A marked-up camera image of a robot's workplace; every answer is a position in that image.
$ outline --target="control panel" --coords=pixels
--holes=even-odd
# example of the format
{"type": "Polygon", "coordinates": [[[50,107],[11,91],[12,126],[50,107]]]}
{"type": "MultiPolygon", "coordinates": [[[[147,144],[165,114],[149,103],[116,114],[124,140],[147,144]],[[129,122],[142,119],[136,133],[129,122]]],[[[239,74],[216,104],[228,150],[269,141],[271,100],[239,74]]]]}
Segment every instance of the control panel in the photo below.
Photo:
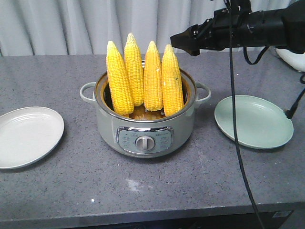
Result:
{"type": "Polygon", "coordinates": [[[173,142],[173,128],[133,128],[119,127],[117,143],[129,152],[138,154],[153,154],[168,149],[173,142]]]}

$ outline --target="speckled countertop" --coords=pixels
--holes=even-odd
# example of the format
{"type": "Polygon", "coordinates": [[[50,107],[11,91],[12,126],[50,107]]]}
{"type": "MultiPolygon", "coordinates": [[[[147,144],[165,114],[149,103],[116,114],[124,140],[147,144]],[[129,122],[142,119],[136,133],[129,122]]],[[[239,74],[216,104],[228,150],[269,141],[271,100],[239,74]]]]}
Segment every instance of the speckled countertop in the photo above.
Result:
{"type": "MultiPolygon", "coordinates": [[[[250,53],[255,58],[256,52],[250,53]]],[[[214,108],[230,96],[226,52],[178,54],[182,69],[212,90],[198,108],[193,133],[175,152],[155,159],[121,155],[97,129],[95,108],[79,89],[106,71],[104,55],[0,57],[0,115],[45,106],[65,122],[60,143],[44,159],[0,171],[0,228],[64,228],[252,212],[234,143],[217,127],[214,108]]],[[[303,89],[301,73],[267,52],[248,65],[234,54],[236,94],[289,108],[303,89]]],[[[86,91],[88,97],[92,91],[86,91]]],[[[261,211],[304,208],[305,99],[284,147],[242,147],[245,171],[261,211]]]]}

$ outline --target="pot handle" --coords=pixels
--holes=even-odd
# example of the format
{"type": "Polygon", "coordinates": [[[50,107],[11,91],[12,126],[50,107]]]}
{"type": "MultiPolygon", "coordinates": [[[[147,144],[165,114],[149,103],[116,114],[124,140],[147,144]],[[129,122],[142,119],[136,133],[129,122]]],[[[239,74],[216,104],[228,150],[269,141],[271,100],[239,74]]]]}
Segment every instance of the pot handle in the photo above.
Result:
{"type": "Polygon", "coordinates": [[[198,99],[198,97],[196,98],[195,108],[198,108],[201,104],[205,103],[211,98],[211,89],[203,83],[195,83],[195,84],[197,88],[202,88],[208,93],[208,95],[205,98],[202,99],[198,99]]]}
{"type": "Polygon", "coordinates": [[[91,83],[86,83],[83,87],[81,87],[80,89],[80,95],[81,95],[81,99],[87,103],[94,103],[95,102],[95,99],[94,99],[94,96],[92,96],[92,99],[89,99],[87,98],[86,96],[83,95],[83,92],[86,91],[88,88],[91,88],[91,87],[95,87],[96,85],[96,82],[91,82],[91,83]]]}

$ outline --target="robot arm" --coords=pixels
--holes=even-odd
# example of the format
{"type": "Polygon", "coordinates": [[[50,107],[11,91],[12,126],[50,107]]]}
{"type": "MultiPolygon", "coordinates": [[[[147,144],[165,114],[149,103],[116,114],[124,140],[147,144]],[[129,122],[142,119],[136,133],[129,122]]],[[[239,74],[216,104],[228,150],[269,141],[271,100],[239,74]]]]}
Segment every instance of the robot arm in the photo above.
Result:
{"type": "MultiPolygon", "coordinates": [[[[233,47],[275,46],[297,54],[305,52],[305,0],[285,9],[251,12],[250,0],[232,0],[233,47]]],[[[192,56],[200,49],[229,47],[229,11],[214,11],[214,18],[171,37],[173,47],[192,56]]]]}

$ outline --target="pot rim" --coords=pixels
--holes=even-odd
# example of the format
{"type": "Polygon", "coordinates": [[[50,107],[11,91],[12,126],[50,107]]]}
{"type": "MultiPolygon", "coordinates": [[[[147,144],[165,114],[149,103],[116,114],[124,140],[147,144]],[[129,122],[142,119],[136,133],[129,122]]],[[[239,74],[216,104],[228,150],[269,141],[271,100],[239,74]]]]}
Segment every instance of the pot rim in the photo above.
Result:
{"type": "Polygon", "coordinates": [[[158,122],[164,122],[164,121],[168,121],[168,120],[172,120],[174,118],[177,118],[181,115],[183,115],[184,113],[186,113],[195,103],[196,100],[196,95],[197,95],[197,87],[195,84],[195,81],[193,80],[193,78],[184,70],[182,70],[180,68],[180,72],[181,72],[181,77],[185,80],[185,82],[187,84],[189,84],[190,86],[190,92],[187,91],[189,95],[189,97],[187,98],[184,107],[182,110],[178,111],[177,113],[169,116],[169,117],[163,117],[163,118],[159,118],[159,119],[155,119],[155,120],[138,120],[138,119],[132,119],[132,118],[128,118],[128,117],[124,117],[120,114],[117,114],[116,112],[114,112],[105,102],[103,96],[101,96],[101,89],[102,86],[105,84],[105,81],[108,81],[108,77],[107,77],[107,72],[105,72],[97,81],[97,83],[95,84],[94,87],[94,97],[95,97],[95,101],[97,103],[97,105],[99,105],[99,107],[101,109],[103,109],[106,113],[110,114],[111,116],[124,120],[124,121],[128,121],[128,122],[133,122],[133,123],[158,123],[158,122]]]}

